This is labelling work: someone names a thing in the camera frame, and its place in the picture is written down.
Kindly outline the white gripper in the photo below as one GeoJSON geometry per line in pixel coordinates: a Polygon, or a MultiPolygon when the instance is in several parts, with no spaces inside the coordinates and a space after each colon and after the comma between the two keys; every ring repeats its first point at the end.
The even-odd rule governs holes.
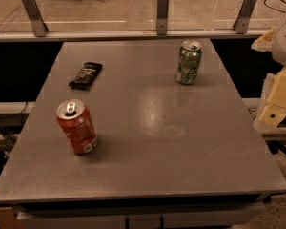
{"type": "MultiPolygon", "coordinates": [[[[274,61],[286,66],[286,13],[276,24],[251,45],[257,52],[270,52],[274,61]]],[[[261,100],[255,113],[254,127],[259,132],[276,129],[286,118],[286,67],[279,73],[268,73],[263,83],[261,100]]]]}

